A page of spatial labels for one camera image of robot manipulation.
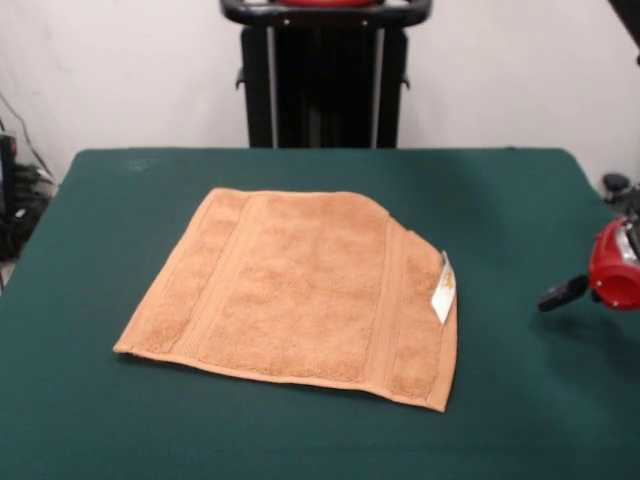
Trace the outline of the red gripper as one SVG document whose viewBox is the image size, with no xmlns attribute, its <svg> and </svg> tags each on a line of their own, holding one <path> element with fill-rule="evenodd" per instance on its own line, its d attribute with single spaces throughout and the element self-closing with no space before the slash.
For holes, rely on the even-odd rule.
<svg viewBox="0 0 640 480">
<path fill-rule="evenodd" d="M 578 275 L 540 296 L 538 310 L 549 312 L 580 299 L 589 287 L 614 310 L 639 308 L 639 224 L 619 218 L 597 235 L 588 276 Z"/>
</svg>

